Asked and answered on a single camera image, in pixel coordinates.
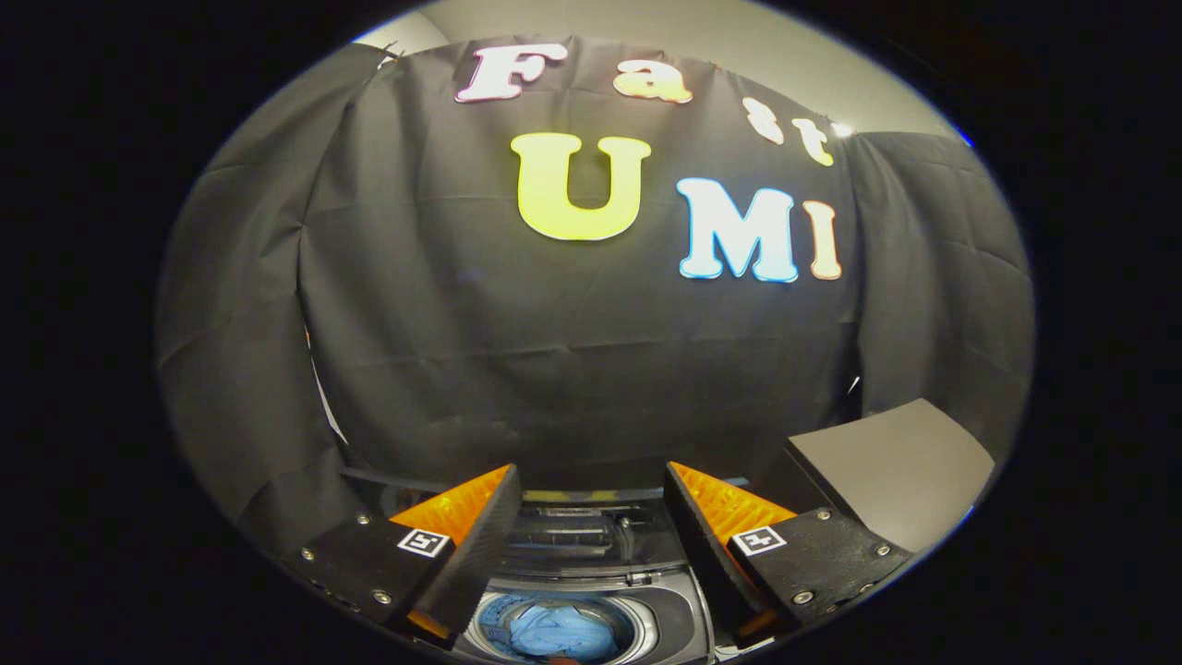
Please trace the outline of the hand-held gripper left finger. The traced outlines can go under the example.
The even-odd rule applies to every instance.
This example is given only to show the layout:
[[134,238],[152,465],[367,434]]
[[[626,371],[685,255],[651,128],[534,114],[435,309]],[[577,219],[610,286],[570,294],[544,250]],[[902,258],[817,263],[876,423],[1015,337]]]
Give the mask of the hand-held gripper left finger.
[[452,647],[500,563],[521,497],[508,464],[392,517],[346,519],[296,548],[296,576],[368,622]]

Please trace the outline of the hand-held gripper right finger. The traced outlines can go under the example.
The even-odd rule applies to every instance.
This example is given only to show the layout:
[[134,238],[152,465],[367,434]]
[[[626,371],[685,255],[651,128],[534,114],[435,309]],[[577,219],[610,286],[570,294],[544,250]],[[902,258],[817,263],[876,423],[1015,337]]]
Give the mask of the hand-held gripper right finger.
[[664,467],[663,502],[714,622],[736,647],[823,622],[913,559],[837,508],[795,513],[676,462]]

